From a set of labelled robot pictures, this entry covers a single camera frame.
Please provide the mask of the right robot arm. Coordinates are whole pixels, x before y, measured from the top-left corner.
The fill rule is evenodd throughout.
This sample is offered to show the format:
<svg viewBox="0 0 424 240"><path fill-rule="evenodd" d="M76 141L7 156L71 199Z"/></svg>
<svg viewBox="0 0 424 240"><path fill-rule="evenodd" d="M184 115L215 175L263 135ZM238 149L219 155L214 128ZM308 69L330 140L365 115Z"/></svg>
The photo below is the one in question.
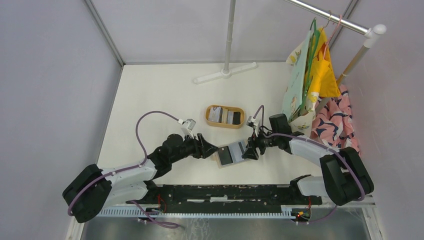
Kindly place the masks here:
<svg viewBox="0 0 424 240"><path fill-rule="evenodd" d="M253 129L242 158L258 160L268 148L277 147L288 154L317 165L321 176L310 174L290 182L289 199L302 204L310 196L329 198L337 206L360 202L375 190L359 153L353 147L333 148L312 140L299 131L293 132L285 114L269 117L271 128L259 125L256 116L246 124Z"/></svg>

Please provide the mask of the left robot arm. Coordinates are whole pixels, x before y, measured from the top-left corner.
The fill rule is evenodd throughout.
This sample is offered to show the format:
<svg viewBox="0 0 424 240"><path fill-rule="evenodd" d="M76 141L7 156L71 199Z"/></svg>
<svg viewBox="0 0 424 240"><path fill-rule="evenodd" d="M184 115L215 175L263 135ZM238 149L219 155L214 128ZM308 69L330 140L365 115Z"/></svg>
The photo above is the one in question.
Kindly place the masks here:
<svg viewBox="0 0 424 240"><path fill-rule="evenodd" d="M152 187L154 179L170 172L180 160L207 159L218 150L201 133L195 137L171 134L141 162L113 168L90 164L62 192L67 214L78 223L85 223L116 204L132 200L151 204L157 198L157 190Z"/></svg>

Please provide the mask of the wooden card tray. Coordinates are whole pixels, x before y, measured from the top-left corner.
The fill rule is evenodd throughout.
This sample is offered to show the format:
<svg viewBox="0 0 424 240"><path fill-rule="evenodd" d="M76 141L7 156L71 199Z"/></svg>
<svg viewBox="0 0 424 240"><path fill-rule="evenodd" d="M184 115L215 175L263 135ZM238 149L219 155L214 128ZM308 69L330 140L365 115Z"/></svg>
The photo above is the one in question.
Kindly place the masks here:
<svg viewBox="0 0 424 240"><path fill-rule="evenodd" d="M230 167L248 162L251 159L242 157L247 149L247 145L247 140L239 140L227 145L219 146L211 158L217 162L219 168Z"/></svg>

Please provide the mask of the light blue card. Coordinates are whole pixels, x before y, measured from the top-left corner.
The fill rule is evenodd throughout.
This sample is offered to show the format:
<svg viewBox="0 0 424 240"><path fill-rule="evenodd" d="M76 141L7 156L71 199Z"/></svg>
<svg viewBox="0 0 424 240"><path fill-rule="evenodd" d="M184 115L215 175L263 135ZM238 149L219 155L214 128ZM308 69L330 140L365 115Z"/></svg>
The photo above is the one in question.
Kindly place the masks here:
<svg viewBox="0 0 424 240"><path fill-rule="evenodd" d="M245 140L233 142L228 145L231 160L234 164L246 161L246 159L243 158L243 154L246 151L246 146L247 142Z"/></svg>

